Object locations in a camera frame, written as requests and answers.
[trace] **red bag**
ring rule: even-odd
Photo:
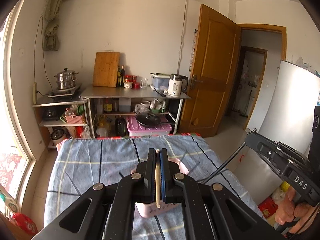
[[[266,198],[258,207],[265,219],[271,217],[278,209],[278,205],[273,202],[271,197]]]
[[[13,213],[12,220],[16,222],[16,225],[19,228],[27,232],[29,235],[34,236],[38,233],[36,224],[31,220],[31,218],[27,217],[26,215],[21,213]]]

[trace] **frying pan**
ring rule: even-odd
[[[136,116],[137,122],[146,128],[155,128],[161,124],[169,122],[161,122],[160,117],[155,114],[141,113]]]

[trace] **wooden stick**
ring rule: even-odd
[[[160,187],[161,187],[161,170],[160,170],[160,150],[156,150],[156,206],[160,208]]]

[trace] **glass cup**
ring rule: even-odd
[[[148,79],[147,78],[142,79],[140,88],[146,89],[147,85],[148,85]]]

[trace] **pink plastic box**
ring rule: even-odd
[[[161,122],[167,121],[164,116],[161,116]],[[172,130],[171,125],[168,123],[161,124],[155,128],[145,128],[138,123],[135,115],[127,116],[127,128],[129,136],[165,135]]]

